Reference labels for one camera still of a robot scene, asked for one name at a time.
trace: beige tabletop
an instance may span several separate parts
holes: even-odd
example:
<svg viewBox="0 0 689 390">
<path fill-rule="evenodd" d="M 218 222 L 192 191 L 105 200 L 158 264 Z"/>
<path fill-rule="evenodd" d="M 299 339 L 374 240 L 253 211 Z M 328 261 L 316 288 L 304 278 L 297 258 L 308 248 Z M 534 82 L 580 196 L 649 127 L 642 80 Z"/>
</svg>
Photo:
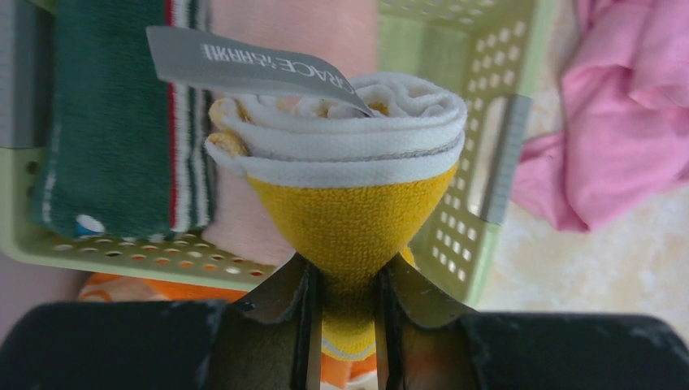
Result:
<svg viewBox="0 0 689 390">
<path fill-rule="evenodd" d="M 578 42 L 557 0 L 530 137 L 562 129 L 558 78 Z M 592 234 L 554 231 L 510 205 L 480 310 L 653 314 L 689 340 L 689 188 L 662 193 Z"/>
</svg>

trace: orange towel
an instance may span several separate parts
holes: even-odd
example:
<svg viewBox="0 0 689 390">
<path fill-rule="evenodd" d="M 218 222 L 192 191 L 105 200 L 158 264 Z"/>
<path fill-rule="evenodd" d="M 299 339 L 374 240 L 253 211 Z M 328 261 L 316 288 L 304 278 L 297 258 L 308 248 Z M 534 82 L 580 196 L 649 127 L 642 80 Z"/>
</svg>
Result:
<svg viewBox="0 0 689 390">
<path fill-rule="evenodd" d="M 138 279 L 128 276 L 93 274 L 81 289 L 79 301 L 182 301 L 193 299 L 225 299 L 236 301 L 245 291 L 227 290 Z M 362 362 L 339 362 L 321 355 L 321 383 L 335 388 L 358 388 L 362 381 L 375 376 L 375 355 Z"/>
</svg>

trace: red stripe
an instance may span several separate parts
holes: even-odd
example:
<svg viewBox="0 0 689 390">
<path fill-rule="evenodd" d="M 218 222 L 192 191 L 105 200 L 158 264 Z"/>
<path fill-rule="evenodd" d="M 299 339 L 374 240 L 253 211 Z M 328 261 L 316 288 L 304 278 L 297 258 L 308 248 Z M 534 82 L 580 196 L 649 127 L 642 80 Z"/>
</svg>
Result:
<svg viewBox="0 0 689 390">
<path fill-rule="evenodd" d="M 175 0 L 164 0 L 165 1 L 165 22 L 168 26 L 173 25 L 173 2 Z M 177 223 L 177 144 L 176 144 L 176 131 L 175 131 L 175 89 L 172 84 L 167 85 L 167 120 L 170 123 L 169 133 L 170 133 L 170 159 L 171 159 L 171 170 L 172 170 L 172 180 L 170 187 L 170 227 L 174 227 Z"/>
</svg>

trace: light pink towel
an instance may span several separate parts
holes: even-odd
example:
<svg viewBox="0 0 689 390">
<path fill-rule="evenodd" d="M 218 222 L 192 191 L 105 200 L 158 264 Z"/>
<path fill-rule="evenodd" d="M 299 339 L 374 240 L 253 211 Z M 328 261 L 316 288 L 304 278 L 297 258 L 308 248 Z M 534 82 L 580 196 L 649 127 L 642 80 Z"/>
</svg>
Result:
<svg viewBox="0 0 689 390">
<path fill-rule="evenodd" d="M 212 30 L 252 45 L 315 55 L 347 77 L 377 68 L 377 0 L 212 0 Z M 219 168 L 214 222 L 203 238 L 237 256 L 280 265 L 293 249 L 254 190 Z"/>
<path fill-rule="evenodd" d="M 689 1 L 579 5 L 567 129 L 526 144 L 512 195 L 557 230 L 588 232 L 689 178 Z"/>
</svg>

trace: folded yellow towel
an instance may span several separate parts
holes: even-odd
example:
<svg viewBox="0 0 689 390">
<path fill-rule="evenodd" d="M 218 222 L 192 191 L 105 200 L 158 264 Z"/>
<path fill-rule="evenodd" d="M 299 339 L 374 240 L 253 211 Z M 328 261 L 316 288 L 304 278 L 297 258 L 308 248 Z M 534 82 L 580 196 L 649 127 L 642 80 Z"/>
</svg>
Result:
<svg viewBox="0 0 689 390">
<path fill-rule="evenodd" d="M 374 118 L 303 99 L 217 101 L 221 132 L 206 148 L 246 177 L 287 241 L 323 273 L 323 352 L 360 361 L 375 351 L 375 274 L 403 252 L 448 187 L 464 144 L 466 106 L 416 77 L 351 80 Z"/>
</svg>

